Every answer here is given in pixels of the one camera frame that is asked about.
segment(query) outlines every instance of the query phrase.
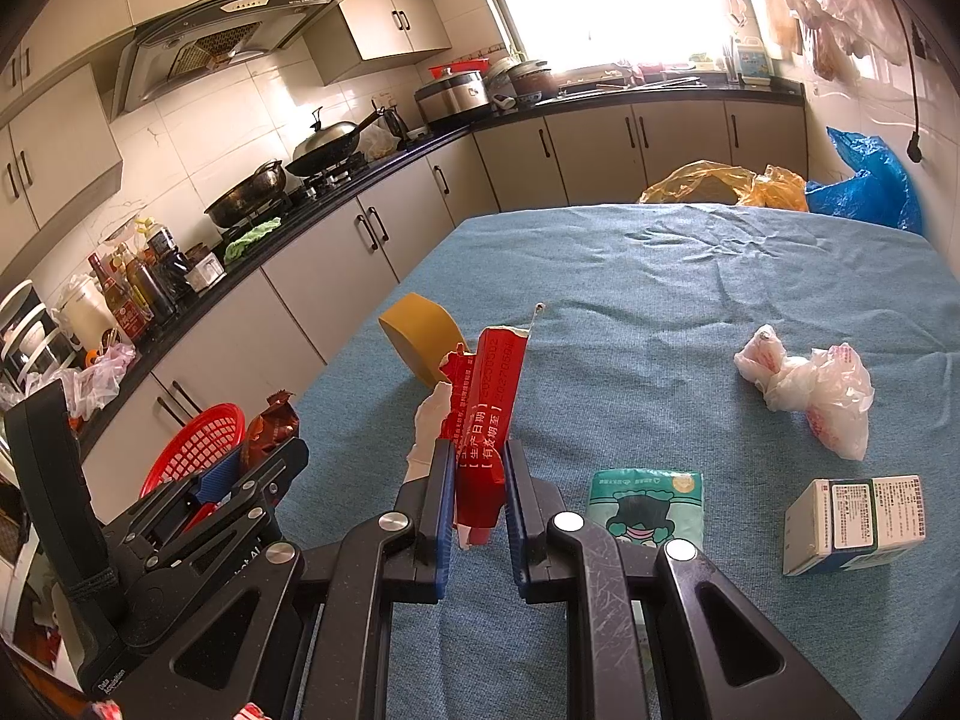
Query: wok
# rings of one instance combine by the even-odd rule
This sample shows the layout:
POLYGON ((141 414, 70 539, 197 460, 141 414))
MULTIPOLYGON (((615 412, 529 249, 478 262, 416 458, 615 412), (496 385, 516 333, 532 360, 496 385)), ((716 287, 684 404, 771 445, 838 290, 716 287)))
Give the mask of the wok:
POLYGON ((360 124, 337 122, 330 127, 322 127, 320 108, 317 108, 313 114, 317 119, 313 124, 314 133, 294 149, 294 161, 287 165, 287 170, 306 178, 343 162, 357 151, 360 133, 383 116, 384 111, 385 108, 374 109, 360 124))
POLYGON ((265 162, 250 178, 223 194, 203 213, 219 228, 227 230, 279 197, 286 185, 287 175, 280 160, 265 162))

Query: blue gripper pad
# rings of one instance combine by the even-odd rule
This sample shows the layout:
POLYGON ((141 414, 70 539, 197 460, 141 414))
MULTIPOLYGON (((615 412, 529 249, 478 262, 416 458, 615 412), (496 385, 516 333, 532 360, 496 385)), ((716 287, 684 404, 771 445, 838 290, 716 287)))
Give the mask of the blue gripper pad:
POLYGON ((520 598, 526 598, 530 573, 527 570, 527 545, 523 530, 523 514, 520 512, 520 495, 517 494, 517 481, 514 477, 514 465, 510 450, 504 446, 502 452, 503 475, 507 488, 507 538, 510 539, 510 562, 514 567, 514 583, 520 590, 520 598))

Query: red container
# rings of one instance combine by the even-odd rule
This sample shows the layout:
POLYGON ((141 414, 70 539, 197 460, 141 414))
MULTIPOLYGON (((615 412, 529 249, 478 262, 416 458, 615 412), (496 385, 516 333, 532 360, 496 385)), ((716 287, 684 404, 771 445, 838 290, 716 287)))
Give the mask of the red container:
POLYGON ((435 79, 438 79, 446 68, 449 68, 453 73, 465 73, 468 70, 479 70, 486 73, 490 69, 490 60, 483 57, 481 59, 468 59, 464 62, 451 62, 448 65, 437 65, 435 68, 430 68, 430 73, 435 79))

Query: medicine box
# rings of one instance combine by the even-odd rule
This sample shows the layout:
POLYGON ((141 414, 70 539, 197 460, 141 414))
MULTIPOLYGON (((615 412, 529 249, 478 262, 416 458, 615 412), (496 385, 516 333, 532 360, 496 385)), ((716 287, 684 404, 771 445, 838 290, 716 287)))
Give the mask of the medicine box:
POLYGON ((884 565, 925 536, 919 476, 814 479, 786 512, 784 574, 884 565))

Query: red plastic basket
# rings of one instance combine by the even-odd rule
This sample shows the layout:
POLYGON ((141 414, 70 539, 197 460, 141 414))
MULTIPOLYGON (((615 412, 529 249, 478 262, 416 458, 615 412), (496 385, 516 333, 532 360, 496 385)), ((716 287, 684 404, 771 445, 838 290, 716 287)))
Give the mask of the red plastic basket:
POLYGON ((221 403, 195 416, 157 458, 140 489, 140 497, 164 482, 209 469, 240 445, 246 427, 243 412, 232 403, 221 403))

